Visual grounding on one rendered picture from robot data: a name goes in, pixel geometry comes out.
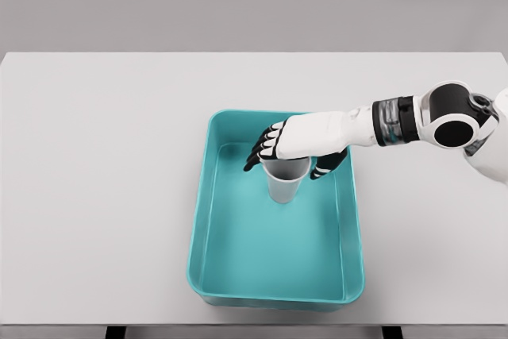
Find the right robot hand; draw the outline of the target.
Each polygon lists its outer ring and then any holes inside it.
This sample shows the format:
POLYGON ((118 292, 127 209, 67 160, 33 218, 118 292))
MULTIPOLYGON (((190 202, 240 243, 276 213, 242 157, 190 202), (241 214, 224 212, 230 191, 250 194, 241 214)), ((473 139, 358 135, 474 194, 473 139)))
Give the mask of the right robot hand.
POLYGON ((319 112, 299 114, 267 127, 253 145, 244 171, 263 160, 317 159, 310 172, 312 180, 334 171, 347 156, 354 141, 354 125, 345 113, 319 112))

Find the grey paper cup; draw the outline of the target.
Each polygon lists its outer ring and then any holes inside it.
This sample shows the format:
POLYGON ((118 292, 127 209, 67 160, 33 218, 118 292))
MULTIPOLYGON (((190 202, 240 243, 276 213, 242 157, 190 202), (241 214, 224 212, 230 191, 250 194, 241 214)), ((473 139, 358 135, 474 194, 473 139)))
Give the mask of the grey paper cup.
POLYGON ((281 204, 292 201, 303 178, 309 173, 311 159, 261 160, 267 176, 268 193, 281 204))

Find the teal plastic basket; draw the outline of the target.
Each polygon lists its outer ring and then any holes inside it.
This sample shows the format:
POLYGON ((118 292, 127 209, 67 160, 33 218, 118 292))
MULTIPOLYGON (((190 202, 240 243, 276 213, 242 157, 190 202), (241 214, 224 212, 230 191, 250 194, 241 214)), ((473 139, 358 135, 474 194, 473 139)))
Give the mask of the teal plastic basket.
POLYGON ((244 171, 260 134, 283 111, 222 110, 209 121, 187 262, 209 304, 335 311, 364 291, 352 157, 294 199, 273 201, 261 166, 244 171))

